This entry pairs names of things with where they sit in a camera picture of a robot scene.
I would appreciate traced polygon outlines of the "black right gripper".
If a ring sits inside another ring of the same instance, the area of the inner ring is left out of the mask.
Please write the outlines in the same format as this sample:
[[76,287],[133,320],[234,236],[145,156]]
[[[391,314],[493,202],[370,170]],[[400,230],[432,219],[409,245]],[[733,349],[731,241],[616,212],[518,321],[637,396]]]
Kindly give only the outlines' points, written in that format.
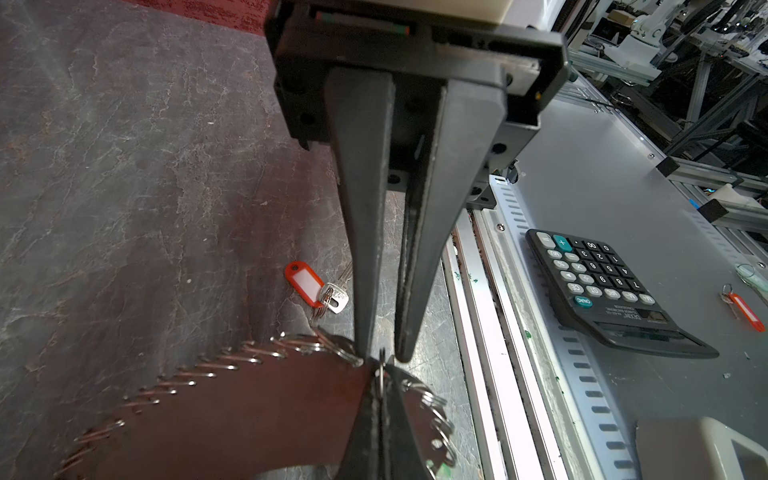
[[405,189],[423,151],[406,190],[395,312],[395,355],[408,363],[466,201],[495,207],[490,175],[511,167],[566,81],[564,39],[363,1],[273,1],[265,36],[290,135],[304,149],[331,140],[361,357],[376,322],[391,130],[391,189]]

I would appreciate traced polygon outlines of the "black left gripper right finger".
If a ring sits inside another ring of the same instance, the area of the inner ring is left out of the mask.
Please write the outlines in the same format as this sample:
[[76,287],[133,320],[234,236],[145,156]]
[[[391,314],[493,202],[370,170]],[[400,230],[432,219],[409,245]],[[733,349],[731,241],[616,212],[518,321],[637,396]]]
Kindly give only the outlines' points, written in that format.
[[383,479],[431,479],[421,457],[415,429],[402,391],[402,371],[391,364],[383,370],[382,465]]

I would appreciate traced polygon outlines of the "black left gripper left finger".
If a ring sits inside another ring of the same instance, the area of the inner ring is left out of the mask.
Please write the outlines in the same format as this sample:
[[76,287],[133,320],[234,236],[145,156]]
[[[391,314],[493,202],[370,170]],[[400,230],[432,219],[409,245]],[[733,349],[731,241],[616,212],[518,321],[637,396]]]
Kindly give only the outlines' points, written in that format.
[[363,390],[339,479],[383,479],[383,367],[375,365]]

